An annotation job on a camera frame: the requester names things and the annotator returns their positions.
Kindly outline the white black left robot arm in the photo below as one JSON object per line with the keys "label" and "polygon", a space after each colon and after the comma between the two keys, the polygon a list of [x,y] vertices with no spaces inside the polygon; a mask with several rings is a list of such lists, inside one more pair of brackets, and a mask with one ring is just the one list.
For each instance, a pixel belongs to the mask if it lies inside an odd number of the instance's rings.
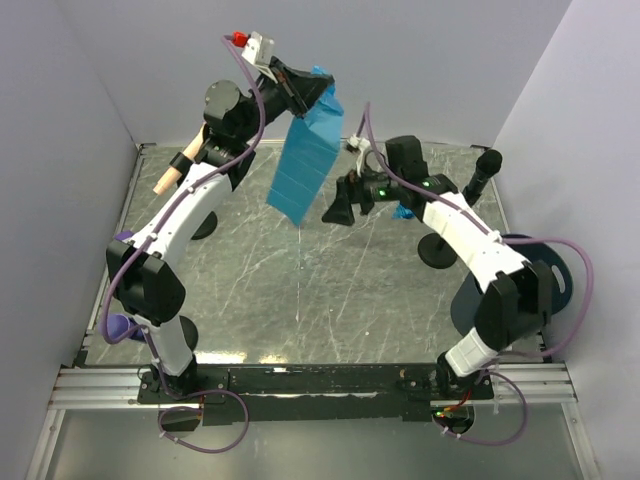
{"label": "white black left robot arm", "polygon": [[104,317],[100,332],[110,344],[134,337],[145,341],[153,373],[176,402],[197,390],[198,332],[183,327],[186,289],[174,269],[215,207],[244,180],[265,127],[285,112],[304,117],[335,83],[323,69],[297,70],[278,58],[269,68],[249,79],[249,93],[230,80],[208,88],[202,143],[193,156],[179,153],[171,162],[182,178],[177,190],[145,227],[112,240],[106,250],[109,294],[124,308],[129,327],[111,335],[110,319]]}

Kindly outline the blue detached trash bag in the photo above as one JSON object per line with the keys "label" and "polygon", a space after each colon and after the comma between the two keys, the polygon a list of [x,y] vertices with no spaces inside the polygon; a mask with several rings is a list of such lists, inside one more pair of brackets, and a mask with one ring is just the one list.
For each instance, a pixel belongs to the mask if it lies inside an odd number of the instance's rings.
{"label": "blue detached trash bag", "polygon": [[302,118],[291,121],[267,204],[299,227],[338,157],[344,109],[331,85]]}

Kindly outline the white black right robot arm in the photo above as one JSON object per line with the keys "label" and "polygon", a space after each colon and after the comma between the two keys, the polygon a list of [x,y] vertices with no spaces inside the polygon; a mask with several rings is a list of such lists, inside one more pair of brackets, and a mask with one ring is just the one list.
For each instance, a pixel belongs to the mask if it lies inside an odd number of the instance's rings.
{"label": "white black right robot arm", "polygon": [[516,252],[473,211],[489,180],[502,166],[493,149],[478,158],[464,189],[445,175],[431,175],[420,141],[395,137],[379,153],[374,143],[352,135],[345,149],[355,167],[336,182],[336,198],[322,220],[351,226],[352,207],[368,214],[378,202],[399,202],[449,246],[476,280],[482,294],[473,325],[437,360],[441,394],[458,398],[479,370],[517,340],[539,331],[551,316],[553,275],[542,261]]}

